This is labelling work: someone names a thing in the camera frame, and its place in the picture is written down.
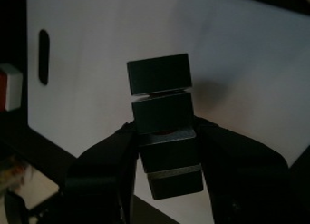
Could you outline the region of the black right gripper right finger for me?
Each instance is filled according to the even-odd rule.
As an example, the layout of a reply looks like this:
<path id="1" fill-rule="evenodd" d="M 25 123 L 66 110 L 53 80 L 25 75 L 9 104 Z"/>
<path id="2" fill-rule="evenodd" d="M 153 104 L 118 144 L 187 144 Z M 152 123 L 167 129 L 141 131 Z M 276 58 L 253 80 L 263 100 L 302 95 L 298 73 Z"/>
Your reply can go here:
<path id="1" fill-rule="evenodd" d="M 253 139 L 197 118 L 200 163 L 213 224 L 291 222 L 288 166 Z"/>

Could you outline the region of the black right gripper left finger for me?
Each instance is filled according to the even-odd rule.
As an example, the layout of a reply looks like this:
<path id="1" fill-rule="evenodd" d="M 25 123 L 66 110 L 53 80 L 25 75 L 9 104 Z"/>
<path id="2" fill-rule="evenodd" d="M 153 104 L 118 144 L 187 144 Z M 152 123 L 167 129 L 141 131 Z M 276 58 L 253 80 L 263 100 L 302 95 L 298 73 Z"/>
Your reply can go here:
<path id="1" fill-rule="evenodd" d="M 130 224 L 136 130 L 126 122 L 70 165 L 42 224 Z"/>

